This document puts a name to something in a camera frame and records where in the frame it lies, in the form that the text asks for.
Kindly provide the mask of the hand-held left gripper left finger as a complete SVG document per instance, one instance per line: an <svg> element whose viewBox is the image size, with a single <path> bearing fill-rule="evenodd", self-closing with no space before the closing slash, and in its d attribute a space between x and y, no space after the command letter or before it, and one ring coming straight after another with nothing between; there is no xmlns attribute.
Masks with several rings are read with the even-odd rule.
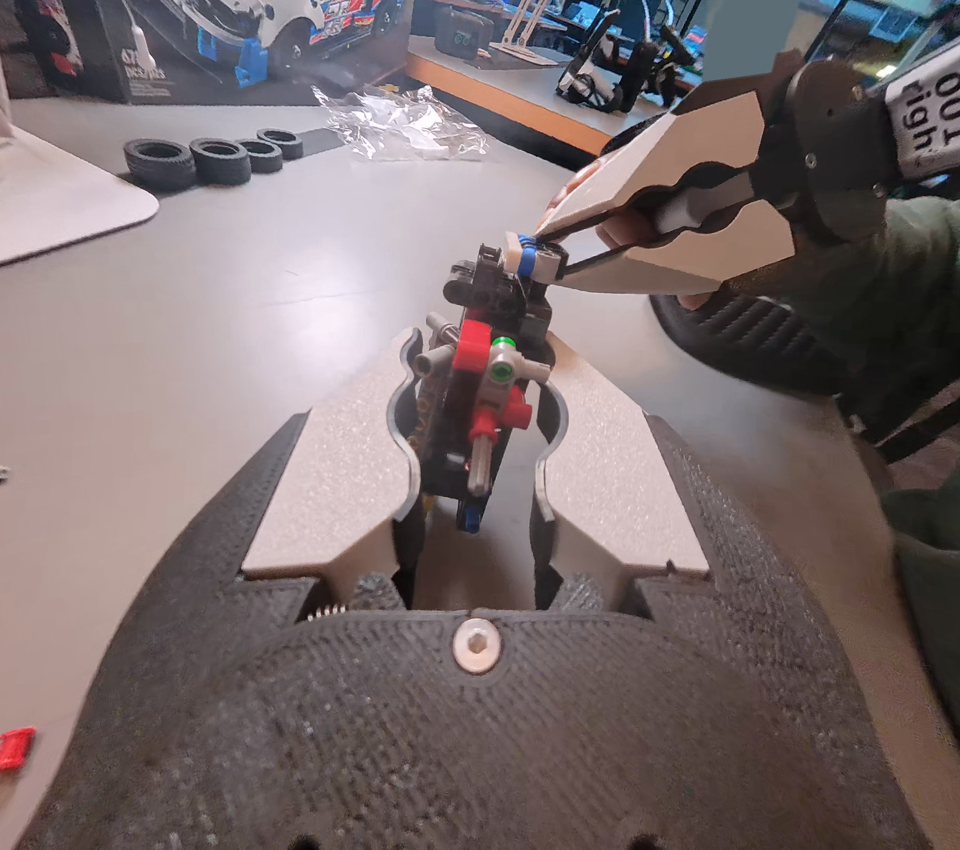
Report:
<svg viewBox="0 0 960 850"><path fill-rule="evenodd" d="M315 403L294 441L241 565L249 579L316 578L346 603L369 574L412 598L425 544L411 361L424 347L404 328L356 376Z"/></svg>

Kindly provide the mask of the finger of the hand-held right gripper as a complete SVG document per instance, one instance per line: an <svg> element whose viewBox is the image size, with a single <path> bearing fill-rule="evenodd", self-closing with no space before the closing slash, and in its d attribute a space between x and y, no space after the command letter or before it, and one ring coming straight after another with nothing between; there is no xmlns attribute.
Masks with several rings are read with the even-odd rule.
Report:
<svg viewBox="0 0 960 850"><path fill-rule="evenodd" d="M756 160L764 129L755 90L690 112L668 112L570 184L534 236L559 241L624 211L637 197L722 183Z"/></svg>
<svg viewBox="0 0 960 850"><path fill-rule="evenodd" d="M717 211L706 223L655 246L621 246L572 261L557 284L602 294L692 295L795 254L789 222L765 200Z"/></svg>

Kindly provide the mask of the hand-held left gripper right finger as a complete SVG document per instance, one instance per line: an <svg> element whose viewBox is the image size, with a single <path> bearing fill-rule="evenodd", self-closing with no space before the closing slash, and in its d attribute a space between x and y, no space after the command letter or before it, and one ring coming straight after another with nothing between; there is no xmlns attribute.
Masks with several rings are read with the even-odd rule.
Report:
<svg viewBox="0 0 960 850"><path fill-rule="evenodd" d="M696 497L665 455L671 429L548 332L553 356L536 426L546 446L534 466L534 604L549 606L584 577L605 606L625 606L635 580L707 580Z"/></svg>

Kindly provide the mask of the black red lego assembly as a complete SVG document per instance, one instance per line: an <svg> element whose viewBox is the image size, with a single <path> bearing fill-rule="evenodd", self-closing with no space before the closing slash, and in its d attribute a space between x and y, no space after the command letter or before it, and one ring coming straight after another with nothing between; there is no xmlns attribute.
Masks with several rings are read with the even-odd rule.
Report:
<svg viewBox="0 0 960 850"><path fill-rule="evenodd" d="M474 259L451 265L442 296L459 318L426 318L408 441L422 493L455 501L462 532L480 531L509 438L531 424L527 388L549 381L546 292L568 260L557 243L509 232L503 247L483 244Z"/></svg>

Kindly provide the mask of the red lego piece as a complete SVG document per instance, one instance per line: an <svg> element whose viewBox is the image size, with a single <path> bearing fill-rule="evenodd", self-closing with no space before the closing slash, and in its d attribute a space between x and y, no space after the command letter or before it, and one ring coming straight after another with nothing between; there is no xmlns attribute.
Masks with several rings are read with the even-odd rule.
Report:
<svg viewBox="0 0 960 850"><path fill-rule="evenodd" d="M1 733L1 775L16 774L26 766L37 736L35 726L25 726Z"/></svg>

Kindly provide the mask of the person's right hand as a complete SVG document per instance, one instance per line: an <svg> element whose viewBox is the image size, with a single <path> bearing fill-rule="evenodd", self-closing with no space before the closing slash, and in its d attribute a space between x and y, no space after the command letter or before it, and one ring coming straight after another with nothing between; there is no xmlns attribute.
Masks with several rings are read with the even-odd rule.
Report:
<svg viewBox="0 0 960 850"><path fill-rule="evenodd" d="M578 187L582 186L590 177L599 172L610 160L613 160L614 156L614 153L600 156L579 170L554 195L547 205L546 210L555 210ZM622 209L618 215L609 217L605 221L597 224L595 233L601 242L609 249L618 249L620 246L633 244L645 247L654 246L662 241L662 235L657 231L654 223L643 211L635 208Z"/></svg>

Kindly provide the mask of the black white device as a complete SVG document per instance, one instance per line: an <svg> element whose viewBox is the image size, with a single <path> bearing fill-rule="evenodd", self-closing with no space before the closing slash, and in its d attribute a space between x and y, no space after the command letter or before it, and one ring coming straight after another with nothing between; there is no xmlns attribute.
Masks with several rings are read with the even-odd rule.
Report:
<svg viewBox="0 0 960 850"><path fill-rule="evenodd" d="M643 37L623 61L613 33L620 11L600 12L558 77L556 96L598 112L628 114L646 94L659 97L663 108L670 109L678 99L680 70L693 66L695 58L669 24L660 28L659 40L653 40L648 8L643 15Z"/></svg>

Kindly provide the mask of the wooden edged table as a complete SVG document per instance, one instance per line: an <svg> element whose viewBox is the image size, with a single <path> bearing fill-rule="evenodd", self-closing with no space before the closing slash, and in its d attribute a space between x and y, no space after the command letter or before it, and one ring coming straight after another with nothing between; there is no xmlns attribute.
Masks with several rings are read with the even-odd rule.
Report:
<svg viewBox="0 0 960 850"><path fill-rule="evenodd" d="M432 36L411 35L406 75L455 100L464 114L499 120L597 155L609 139L664 111L640 96L630 112L599 112L561 99L555 92L562 68L533 64L522 69L484 69L437 50Z"/></svg>

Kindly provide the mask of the black box green lights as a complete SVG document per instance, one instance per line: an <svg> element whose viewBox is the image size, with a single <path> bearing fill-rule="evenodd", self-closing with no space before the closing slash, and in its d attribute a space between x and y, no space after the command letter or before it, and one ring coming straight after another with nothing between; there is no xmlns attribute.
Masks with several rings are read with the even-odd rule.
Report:
<svg viewBox="0 0 960 850"><path fill-rule="evenodd" d="M435 50L463 61L474 61L487 52L495 34L489 17L456 6L439 7L434 21Z"/></svg>

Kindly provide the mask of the clear plastic bag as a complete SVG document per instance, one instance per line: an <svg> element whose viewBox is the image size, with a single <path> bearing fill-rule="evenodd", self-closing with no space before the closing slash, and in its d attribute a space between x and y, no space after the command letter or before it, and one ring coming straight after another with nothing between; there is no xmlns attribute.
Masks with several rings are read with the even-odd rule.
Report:
<svg viewBox="0 0 960 850"><path fill-rule="evenodd" d="M311 92L323 112L323 128L359 158L480 162L490 152L485 132L428 86L399 91L365 85L335 97L313 85Z"/></svg>

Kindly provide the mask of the person's body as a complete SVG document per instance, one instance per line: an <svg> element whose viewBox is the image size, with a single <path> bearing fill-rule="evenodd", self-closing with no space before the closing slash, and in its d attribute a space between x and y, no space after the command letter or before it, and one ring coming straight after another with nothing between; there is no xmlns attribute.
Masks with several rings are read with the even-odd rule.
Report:
<svg viewBox="0 0 960 850"><path fill-rule="evenodd" d="M924 653L958 668L958 359L863 362L839 400L894 531L895 559Z"/></svg>

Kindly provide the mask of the white book stand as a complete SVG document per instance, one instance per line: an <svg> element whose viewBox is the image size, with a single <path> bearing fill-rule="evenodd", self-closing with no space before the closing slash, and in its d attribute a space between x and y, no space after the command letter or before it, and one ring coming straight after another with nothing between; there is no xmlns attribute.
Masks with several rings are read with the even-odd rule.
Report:
<svg viewBox="0 0 960 850"><path fill-rule="evenodd" d="M19 129L1 75L3 266L138 226L159 208L149 191Z"/></svg>

